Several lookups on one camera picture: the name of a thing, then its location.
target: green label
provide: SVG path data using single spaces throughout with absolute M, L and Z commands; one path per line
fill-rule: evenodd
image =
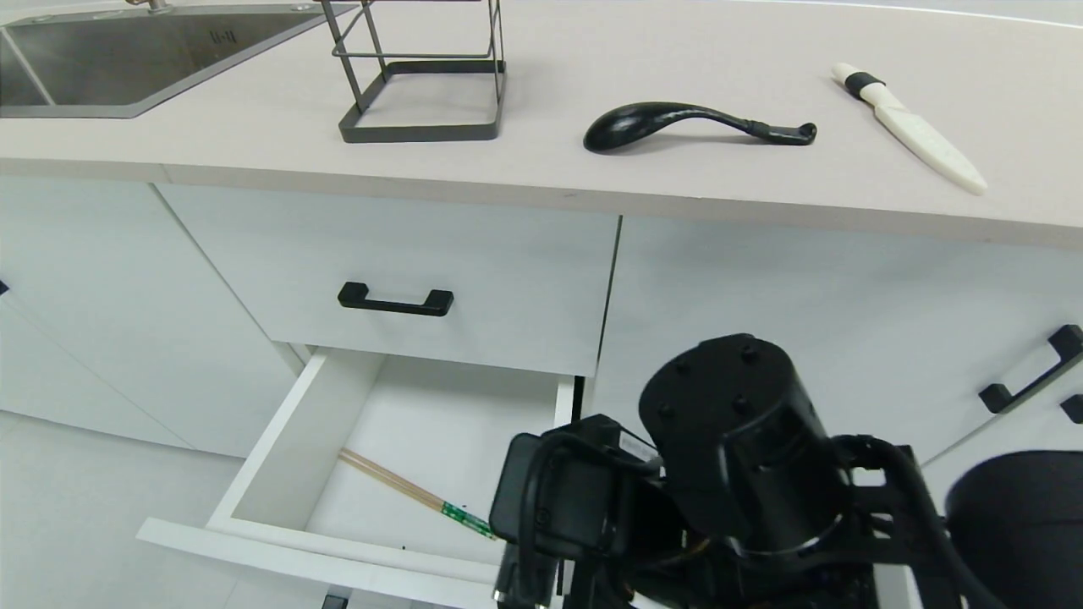
M 440 510 L 440 513 L 452 520 L 455 520 L 459 524 L 473 530 L 475 533 L 481 533 L 491 540 L 496 539 L 496 535 L 493 534 L 493 530 L 488 528 L 488 522 L 485 522 L 481 518 L 467 513 L 460 507 L 456 507 L 447 502 L 444 502 L 444 507 Z

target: knife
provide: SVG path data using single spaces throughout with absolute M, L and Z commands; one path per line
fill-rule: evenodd
M 835 64 L 831 73 L 851 95 L 873 106 L 876 119 L 926 165 L 971 194 L 980 195 L 989 187 L 966 156 L 924 118 L 906 109 L 883 80 L 849 64 Z

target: sink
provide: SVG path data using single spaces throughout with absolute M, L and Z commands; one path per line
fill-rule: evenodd
M 315 2 L 22 20 L 0 27 L 0 117 L 132 118 L 323 23 Z

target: chopsticks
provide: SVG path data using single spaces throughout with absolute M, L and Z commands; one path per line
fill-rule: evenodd
M 485 522 L 481 518 L 478 518 L 462 508 L 438 497 L 409 480 L 384 469 L 380 465 L 358 455 L 350 449 L 342 449 L 339 451 L 339 461 L 342 461 L 348 465 L 353 466 L 355 469 L 367 474 L 371 478 L 383 482 L 388 487 L 413 498 L 421 505 L 443 514 L 475 533 L 485 535 L 491 540 L 496 539 L 496 535 L 493 534 L 493 530 L 488 528 L 488 522 Z

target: black ladle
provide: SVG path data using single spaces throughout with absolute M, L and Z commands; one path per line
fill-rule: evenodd
M 598 117 L 583 137 L 590 152 L 608 152 L 630 144 L 686 118 L 709 118 L 740 129 L 771 144 L 807 146 L 815 140 L 815 125 L 772 127 L 758 120 L 730 116 L 723 112 L 677 102 L 640 102 L 628 104 Z

